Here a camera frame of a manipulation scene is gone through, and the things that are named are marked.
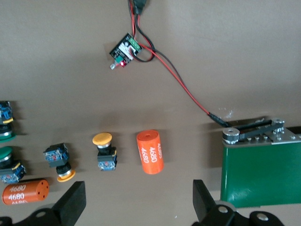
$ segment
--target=green push button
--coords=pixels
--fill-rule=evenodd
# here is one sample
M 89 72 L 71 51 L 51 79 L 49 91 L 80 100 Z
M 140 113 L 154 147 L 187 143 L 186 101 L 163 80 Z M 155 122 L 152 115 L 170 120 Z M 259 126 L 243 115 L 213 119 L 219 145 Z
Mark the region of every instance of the green push button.
M 0 160 L 4 159 L 8 155 L 10 155 L 13 151 L 12 147 L 2 147 L 0 148 Z

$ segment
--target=brown surface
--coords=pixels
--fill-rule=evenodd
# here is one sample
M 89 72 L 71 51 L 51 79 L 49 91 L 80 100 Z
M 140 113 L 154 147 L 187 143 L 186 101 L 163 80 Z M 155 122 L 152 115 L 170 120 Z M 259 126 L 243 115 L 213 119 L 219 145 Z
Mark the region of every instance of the brown surface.
M 126 0 L 7 0 L 0 21 L 0 98 L 13 101 L 21 135 L 6 145 L 24 160 L 26 178 L 50 183 L 44 202 L 0 204 L 1 215 L 19 221 L 55 203 L 76 180 L 87 186 L 79 226 L 191 225 L 193 179 L 218 198 L 220 128 L 157 60 L 110 70 L 110 49 L 131 30 Z M 300 1 L 150 0 L 141 27 L 209 111 L 301 125 Z M 165 167 L 157 175 L 141 167 L 135 136 L 146 129 L 160 132 Z M 100 132 L 113 135 L 115 172 L 97 167 L 92 138 Z M 66 183 L 56 181 L 42 154 L 60 142 L 77 172 Z M 265 210 L 299 224 L 299 205 Z

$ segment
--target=hole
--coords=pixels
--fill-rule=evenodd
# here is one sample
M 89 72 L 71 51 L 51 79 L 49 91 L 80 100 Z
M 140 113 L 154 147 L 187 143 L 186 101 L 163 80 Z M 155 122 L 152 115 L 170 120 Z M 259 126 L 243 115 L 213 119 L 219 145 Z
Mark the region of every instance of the hole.
M 37 217 L 37 218 L 40 218 L 40 217 L 44 216 L 45 214 L 46 214 L 46 212 L 45 212 L 45 211 L 42 211 L 42 212 L 40 212 L 40 213 L 37 213 L 36 217 Z

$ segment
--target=red wire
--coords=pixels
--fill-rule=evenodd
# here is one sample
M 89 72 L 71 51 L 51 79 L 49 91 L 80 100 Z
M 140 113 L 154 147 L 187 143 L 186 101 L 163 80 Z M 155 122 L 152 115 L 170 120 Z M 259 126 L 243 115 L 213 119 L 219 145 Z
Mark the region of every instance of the red wire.
M 136 30 L 135 30 L 135 18 L 134 18 L 134 11 L 133 11 L 133 7 L 132 7 L 132 3 L 130 2 L 130 8 L 131 8 L 131 18 L 132 18 L 132 30 L 133 30 L 133 36 L 135 38 L 136 35 Z
M 153 55 L 156 56 L 156 58 L 158 58 L 158 60 L 161 61 L 161 63 L 166 67 L 166 69 L 174 76 L 174 78 L 178 81 L 178 83 L 183 87 L 183 89 L 186 91 L 186 93 L 190 96 L 190 98 L 197 104 L 197 106 L 199 106 L 207 115 L 209 115 L 209 111 L 206 110 L 206 108 L 204 108 L 197 100 L 196 98 L 190 93 L 190 91 L 188 90 L 188 88 L 185 86 L 185 84 L 178 78 L 178 76 L 176 76 L 176 74 L 170 69 L 170 67 L 162 60 L 161 57 L 159 57 L 152 49 L 150 49 L 149 47 L 139 43 L 140 46 L 142 46 L 143 48 L 147 49 L 148 51 L 150 51 Z

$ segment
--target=yellow button cap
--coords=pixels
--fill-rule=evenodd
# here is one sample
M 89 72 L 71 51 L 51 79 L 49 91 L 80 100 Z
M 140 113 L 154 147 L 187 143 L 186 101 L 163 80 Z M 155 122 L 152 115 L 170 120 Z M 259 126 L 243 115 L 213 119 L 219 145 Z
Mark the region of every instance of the yellow button cap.
M 58 182 L 66 182 L 68 180 L 71 180 L 75 176 L 75 170 L 72 170 L 70 174 L 63 176 L 63 177 L 58 177 L 57 181 Z
M 112 135 L 110 133 L 99 133 L 93 137 L 93 144 L 104 146 L 110 143 L 112 140 Z

